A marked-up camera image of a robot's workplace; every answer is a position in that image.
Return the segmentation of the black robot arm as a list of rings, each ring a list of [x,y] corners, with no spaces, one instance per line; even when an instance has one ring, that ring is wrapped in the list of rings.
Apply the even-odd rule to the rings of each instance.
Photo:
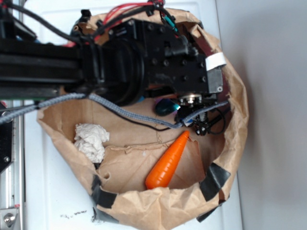
[[[102,45],[54,46],[2,39],[0,96],[47,99],[66,92],[95,93],[126,106],[146,98],[176,98],[196,104],[217,100],[223,90],[220,67],[183,35],[148,21],[129,20],[113,28]]]

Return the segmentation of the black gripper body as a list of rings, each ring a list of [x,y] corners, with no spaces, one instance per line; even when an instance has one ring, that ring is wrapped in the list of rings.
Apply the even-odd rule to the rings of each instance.
[[[207,96],[223,91],[221,66],[166,25],[130,20],[109,35],[109,80],[126,96]]]

